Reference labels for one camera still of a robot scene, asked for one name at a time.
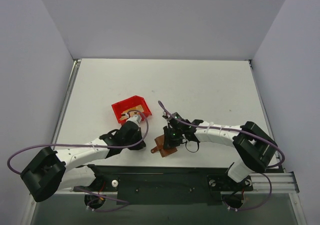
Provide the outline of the brown leather card holder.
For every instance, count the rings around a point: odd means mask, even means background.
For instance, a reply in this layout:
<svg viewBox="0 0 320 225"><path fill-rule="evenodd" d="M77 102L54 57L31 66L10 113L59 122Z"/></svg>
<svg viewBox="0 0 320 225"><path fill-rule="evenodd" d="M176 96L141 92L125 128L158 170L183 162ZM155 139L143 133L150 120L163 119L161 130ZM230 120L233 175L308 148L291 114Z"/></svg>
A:
<svg viewBox="0 0 320 225"><path fill-rule="evenodd" d="M176 153L178 151L178 149L176 147L164 149L164 141L165 141L164 135L156 137L154 139L154 141L155 141L156 146L150 150L150 152L152 154L159 152L161 157L164 158L164 157L167 157L167 156L169 156L173 153Z"/></svg>

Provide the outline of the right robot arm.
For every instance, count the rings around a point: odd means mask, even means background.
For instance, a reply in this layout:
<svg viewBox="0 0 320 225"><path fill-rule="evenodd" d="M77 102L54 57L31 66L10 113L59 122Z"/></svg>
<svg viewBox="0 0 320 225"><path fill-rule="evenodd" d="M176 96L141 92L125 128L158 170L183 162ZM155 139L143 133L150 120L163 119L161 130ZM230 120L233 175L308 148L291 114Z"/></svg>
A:
<svg viewBox="0 0 320 225"><path fill-rule="evenodd" d="M277 151L275 142L252 121L225 126L201 119L190 122L177 112L172 115L164 112L162 117L167 122L163 128L165 150L189 142L196 143L197 148L200 143L215 143L236 149L239 159L223 177L224 186L230 190L236 189L251 173L264 173Z"/></svg>

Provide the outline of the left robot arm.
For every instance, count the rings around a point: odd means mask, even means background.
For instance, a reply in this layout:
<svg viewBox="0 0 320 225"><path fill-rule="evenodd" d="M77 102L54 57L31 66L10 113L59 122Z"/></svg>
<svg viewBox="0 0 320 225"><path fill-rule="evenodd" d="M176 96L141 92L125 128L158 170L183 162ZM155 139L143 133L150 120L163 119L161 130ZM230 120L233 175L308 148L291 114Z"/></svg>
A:
<svg viewBox="0 0 320 225"><path fill-rule="evenodd" d="M63 144L60 149L47 145L23 169L20 178L36 202L70 187L83 186L97 191L103 185L103 178L88 163L111 158L123 149L141 150L146 146L143 137L140 122L133 117L119 129L86 144Z"/></svg>

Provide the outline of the red plastic bin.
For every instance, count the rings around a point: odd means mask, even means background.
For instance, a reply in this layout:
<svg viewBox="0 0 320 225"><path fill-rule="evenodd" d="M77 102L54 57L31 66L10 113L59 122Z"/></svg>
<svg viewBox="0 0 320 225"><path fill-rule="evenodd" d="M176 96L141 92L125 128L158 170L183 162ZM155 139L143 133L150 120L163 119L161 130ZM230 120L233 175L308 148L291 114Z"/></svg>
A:
<svg viewBox="0 0 320 225"><path fill-rule="evenodd" d="M117 122L123 125L125 121L120 121L121 113L129 108L133 108L138 105L142 105L144 112L141 112L141 113L143 113L146 117L149 117L152 115L152 112L149 109L146 103L146 100L143 97L138 95L134 95L122 101L116 102L112 104L111 107L113 109Z"/></svg>

